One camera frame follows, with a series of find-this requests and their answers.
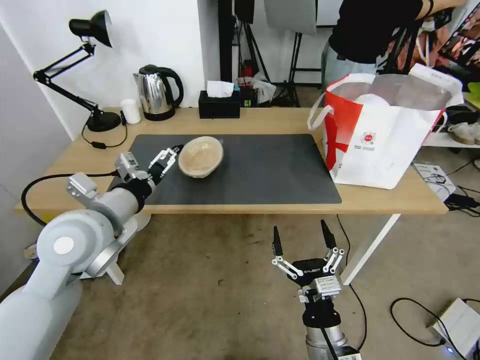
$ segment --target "kettle handle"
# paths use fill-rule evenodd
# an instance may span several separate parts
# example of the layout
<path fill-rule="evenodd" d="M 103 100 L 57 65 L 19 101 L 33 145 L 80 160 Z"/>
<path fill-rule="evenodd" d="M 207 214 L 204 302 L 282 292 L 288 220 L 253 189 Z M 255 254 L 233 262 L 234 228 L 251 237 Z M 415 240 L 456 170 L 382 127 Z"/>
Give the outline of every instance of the kettle handle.
<path fill-rule="evenodd" d="M 180 103 L 184 99 L 184 86 L 182 84 L 182 80 L 180 79 L 180 76 L 169 67 L 159 67 L 158 72 L 162 77 L 172 78 L 175 80 L 175 84 L 178 87 L 178 97 L 175 100 L 173 100 L 173 96 L 171 95 L 172 89 L 170 88 L 170 84 L 168 83 L 168 81 L 165 82 L 165 87 L 169 89 L 169 92 L 170 92 L 169 97 L 172 100 L 172 106 L 174 108 L 178 108 L 180 106 Z"/>

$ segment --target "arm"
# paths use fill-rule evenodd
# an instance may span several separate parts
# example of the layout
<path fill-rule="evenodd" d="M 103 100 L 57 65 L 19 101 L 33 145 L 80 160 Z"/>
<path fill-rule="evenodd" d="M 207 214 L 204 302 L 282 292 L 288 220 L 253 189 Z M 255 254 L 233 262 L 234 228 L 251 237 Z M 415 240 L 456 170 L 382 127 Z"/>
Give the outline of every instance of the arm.
<path fill-rule="evenodd" d="M 423 6 L 421 7 L 420 13 L 416 17 L 418 19 L 422 19 L 427 15 L 430 9 L 430 0 L 422 0 Z M 435 14 L 440 10 L 444 10 L 447 8 L 455 8 L 462 5 L 465 5 L 466 0 L 432 0 L 433 1 L 433 8 L 430 11 L 430 14 Z"/>

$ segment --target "gray pants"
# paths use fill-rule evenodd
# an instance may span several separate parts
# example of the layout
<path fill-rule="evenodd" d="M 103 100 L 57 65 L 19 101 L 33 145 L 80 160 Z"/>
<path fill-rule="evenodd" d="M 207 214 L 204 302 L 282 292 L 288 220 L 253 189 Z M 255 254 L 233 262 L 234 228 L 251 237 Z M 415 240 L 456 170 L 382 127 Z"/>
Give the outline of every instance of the gray pants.
<path fill-rule="evenodd" d="M 338 54 L 330 47 L 328 41 L 321 53 L 321 91 L 325 92 L 328 85 L 348 74 L 375 74 L 376 64 L 365 64 L 350 60 L 338 59 Z"/>

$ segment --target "person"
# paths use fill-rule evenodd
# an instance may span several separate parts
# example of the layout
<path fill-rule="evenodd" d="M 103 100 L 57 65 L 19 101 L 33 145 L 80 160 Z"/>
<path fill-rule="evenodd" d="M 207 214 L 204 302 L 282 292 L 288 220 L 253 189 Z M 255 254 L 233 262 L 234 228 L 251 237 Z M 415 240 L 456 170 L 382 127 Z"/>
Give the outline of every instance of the person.
<path fill-rule="evenodd" d="M 465 0 L 343 0 L 321 55 L 322 87 L 352 73 L 375 74 L 396 28 Z"/>

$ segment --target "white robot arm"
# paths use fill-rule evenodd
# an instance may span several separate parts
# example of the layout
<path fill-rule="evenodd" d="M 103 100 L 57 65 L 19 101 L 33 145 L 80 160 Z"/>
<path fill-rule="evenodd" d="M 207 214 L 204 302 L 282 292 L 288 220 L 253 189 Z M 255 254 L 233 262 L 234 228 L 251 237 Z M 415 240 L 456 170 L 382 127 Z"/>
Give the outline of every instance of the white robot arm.
<path fill-rule="evenodd" d="M 134 215 L 175 163 L 182 146 L 162 150 L 148 171 L 139 170 L 130 152 L 115 162 L 125 183 L 98 194 L 84 173 L 67 191 L 86 209 L 49 222 L 37 240 L 39 263 L 27 284 L 0 303 L 0 359 L 49 359 L 79 304 L 80 275 L 95 277 L 114 261 L 138 229 Z M 168 157 L 166 166 L 159 161 Z"/>

